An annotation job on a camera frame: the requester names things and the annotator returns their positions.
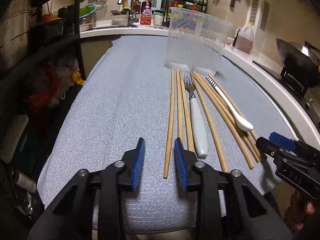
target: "clear plastic container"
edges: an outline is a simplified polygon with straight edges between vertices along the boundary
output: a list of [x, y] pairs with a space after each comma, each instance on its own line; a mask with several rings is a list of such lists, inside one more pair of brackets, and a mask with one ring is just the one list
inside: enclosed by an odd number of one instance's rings
[[215, 75], [231, 27], [208, 14], [171, 7], [165, 66]]

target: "human hand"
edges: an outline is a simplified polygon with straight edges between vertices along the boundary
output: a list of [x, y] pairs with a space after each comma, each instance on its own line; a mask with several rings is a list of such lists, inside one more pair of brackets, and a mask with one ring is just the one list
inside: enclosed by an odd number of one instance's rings
[[284, 223], [291, 231], [300, 231], [305, 217], [315, 213], [315, 203], [296, 190], [291, 196], [290, 207], [285, 211]]

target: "wok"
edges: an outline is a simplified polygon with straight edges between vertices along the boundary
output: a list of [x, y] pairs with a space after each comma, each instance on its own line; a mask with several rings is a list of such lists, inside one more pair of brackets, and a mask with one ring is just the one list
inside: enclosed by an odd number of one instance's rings
[[286, 68], [302, 86], [315, 87], [320, 81], [320, 60], [310, 50], [314, 48], [308, 42], [306, 46], [298, 43], [288, 43], [281, 39], [276, 39], [280, 58]]

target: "gray fabric surface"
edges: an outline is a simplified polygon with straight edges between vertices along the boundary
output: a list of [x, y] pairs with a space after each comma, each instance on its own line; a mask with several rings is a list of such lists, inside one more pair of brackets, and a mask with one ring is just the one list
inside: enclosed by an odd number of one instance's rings
[[[166, 44], [167, 37], [123, 36], [113, 42], [113, 47], [94, 67], [41, 172], [38, 191], [46, 207], [79, 169], [102, 170], [121, 159], [125, 151], [135, 148], [139, 137], [143, 137], [146, 152], [140, 188], [138, 192], [122, 194], [127, 231], [141, 234], [194, 226], [196, 194], [183, 192], [180, 188], [173, 154], [169, 177], [163, 179], [171, 82], [170, 70], [164, 67]], [[230, 61], [221, 59], [216, 78], [254, 125], [258, 136], [268, 138], [276, 131], [292, 137], [271, 103]], [[265, 167], [257, 163], [250, 170], [226, 123], [207, 97], [206, 102], [229, 169], [241, 170], [262, 194], [268, 192], [280, 181], [272, 173], [275, 170], [272, 160], [268, 159]], [[209, 142], [209, 155], [204, 162], [221, 170], [202, 108], [201, 111]], [[176, 118], [173, 137], [177, 137]], [[97, 217], [96, 205], [94, 229], [97, 228]]]

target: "wok handle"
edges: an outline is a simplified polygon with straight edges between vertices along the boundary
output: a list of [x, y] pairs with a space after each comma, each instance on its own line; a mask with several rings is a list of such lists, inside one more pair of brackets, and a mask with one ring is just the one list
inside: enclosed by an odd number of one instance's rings
[[305, 41], [304, 45], [309, 49], [314, 49], [316, 52], [320, 53], [320, 49], [316, 48], [315, 46], [312, 46], [309, 42]]

